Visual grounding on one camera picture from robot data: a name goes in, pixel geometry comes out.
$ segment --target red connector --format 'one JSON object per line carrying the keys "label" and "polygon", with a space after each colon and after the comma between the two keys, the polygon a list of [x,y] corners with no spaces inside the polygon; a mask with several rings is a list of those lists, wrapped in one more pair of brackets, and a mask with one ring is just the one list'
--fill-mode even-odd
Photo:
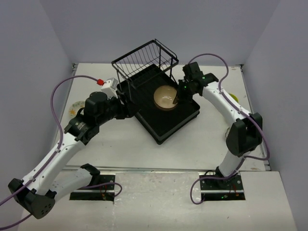
{"label": "red connector", "polygon": [[104,85],[104,80],[102,80],[102,79],[99,79],[98,81],[97,81],[97,84],[98,85],[100,85],[100,86],[102,86],[102,85]]}

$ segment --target wire rack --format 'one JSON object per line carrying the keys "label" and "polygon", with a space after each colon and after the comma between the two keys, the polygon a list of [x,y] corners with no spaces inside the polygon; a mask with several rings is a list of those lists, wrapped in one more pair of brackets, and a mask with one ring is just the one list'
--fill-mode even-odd
{"label": "wire rack", "polygon": [[[121,76],[134,89],[138,89],[146,82],[168,70],[170,70],[169,77],[173,78],[172,68],[178,63],[177,55],[157,39],[151,40],[111,62],[116,69],[119,82],[119,76]],[[152,65],[157,66],[161,71],[147,73],[147,75],[139,78],[134,77],[140,71]]]}

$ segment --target white table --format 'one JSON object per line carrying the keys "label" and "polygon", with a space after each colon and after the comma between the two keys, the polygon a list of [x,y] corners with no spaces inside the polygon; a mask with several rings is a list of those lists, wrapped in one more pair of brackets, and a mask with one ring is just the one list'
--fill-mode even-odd
{"label": "white table", "polygon": [[[123,192],[115,204],[63,198],[44,218],[31,217],[19,231],[295,231],[278,172],[242,172],[245,201],[189,198],[197,173],[118,173]],[[193,191],[200,200],[199,184]]]}
{"label": "white table", "polygon": [[[182,65],[173,68],[175,79],[183,79]],[[222,66],[201,66],[204,74],[212,72],[218,78],[226,70]],[[79,64],[76,75],[88,75],[106,80],[116,77],[111,64]],[[223,87],[237,96],[239,103],[249,109],[242,73],[239,67],[230,67],[229,77]],[[61,121],[68,124],[69,107],[76,101],[84,101],[100,86],[88,79],[75,79]],[[77,153],[68,166],[78,168],[90,163],[97,167],[119,168],[164,168],[164,169],[215,169],[223,160],[227,147],[225,132],[228,128],[223,116],[204,98],[195,95],[201,109],[199,116],[173,134],[162,145],[157,145],[152,136],[136,118],[111,120],[100,128],[87,147]],[[251,155],[262,156],[260,147]],[[247,159],[241,170],[264,171],[262,161]]]}

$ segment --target black tray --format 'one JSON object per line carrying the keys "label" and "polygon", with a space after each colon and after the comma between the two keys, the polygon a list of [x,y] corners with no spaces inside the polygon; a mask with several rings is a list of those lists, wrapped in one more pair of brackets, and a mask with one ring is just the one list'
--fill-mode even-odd
{"label": "black tray", "polygon": [[192,101],[191,103],[178,104],[171,111],[162,111],[154,103],[155,90],[163,85],[170,85],[177,89],[178,85],[168,75],[161,72],[156,65],[150,65],[144,70],[130,77],[134,82],[143,82],[143,79],[150,79],[138,89],[128,87],[128,81],[118,84],[119,91],[129,96],[132,101],[140,107],[136,118],[148,130],[158,144],[162,144],[174,132],[183,127],[199,114],[200,106]]}

